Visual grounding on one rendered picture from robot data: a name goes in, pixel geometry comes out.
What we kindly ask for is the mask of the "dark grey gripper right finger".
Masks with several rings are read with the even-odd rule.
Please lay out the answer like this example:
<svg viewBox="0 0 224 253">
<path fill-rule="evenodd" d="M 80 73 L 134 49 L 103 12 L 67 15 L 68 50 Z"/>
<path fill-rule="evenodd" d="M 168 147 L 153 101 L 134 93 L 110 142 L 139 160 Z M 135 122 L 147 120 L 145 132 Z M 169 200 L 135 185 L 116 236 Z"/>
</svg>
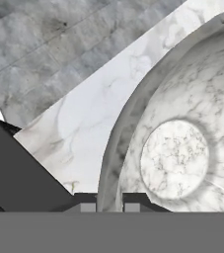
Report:
<svg viewBox="0 0 224 253">
<path fill-rule="evenodd" d="M 144 193 L 123 193 L 123 212 L 168 212 L 167 209 L 152 204 Z"/>
</svg>

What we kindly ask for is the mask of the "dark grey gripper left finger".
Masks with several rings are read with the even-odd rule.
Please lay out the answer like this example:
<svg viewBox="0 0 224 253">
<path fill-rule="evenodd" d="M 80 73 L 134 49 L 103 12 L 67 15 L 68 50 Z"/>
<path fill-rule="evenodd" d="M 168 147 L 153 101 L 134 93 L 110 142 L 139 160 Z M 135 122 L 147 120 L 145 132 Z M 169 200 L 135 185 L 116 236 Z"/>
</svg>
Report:
<svg viewBox="0 0 224 253">
<path fill-rule="evenodd" d="M 96 210 L 94 194 L 71 195 L 0 127 L 0 211 Z"/>
</svg>

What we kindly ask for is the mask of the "white marble bowl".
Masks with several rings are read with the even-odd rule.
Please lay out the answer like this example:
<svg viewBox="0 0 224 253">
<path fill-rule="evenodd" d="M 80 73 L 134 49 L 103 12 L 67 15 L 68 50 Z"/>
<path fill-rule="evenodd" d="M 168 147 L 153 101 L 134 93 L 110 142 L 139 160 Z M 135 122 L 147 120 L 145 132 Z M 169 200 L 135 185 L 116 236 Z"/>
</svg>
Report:
<svg viewBox="0 0 224 253">
<path fill-rule="evenodd" d="M 117 118 L 97 209 L 139 194 L 168 211 L 224 212 L 224 13 L 171 49 Z"/>
</svg>

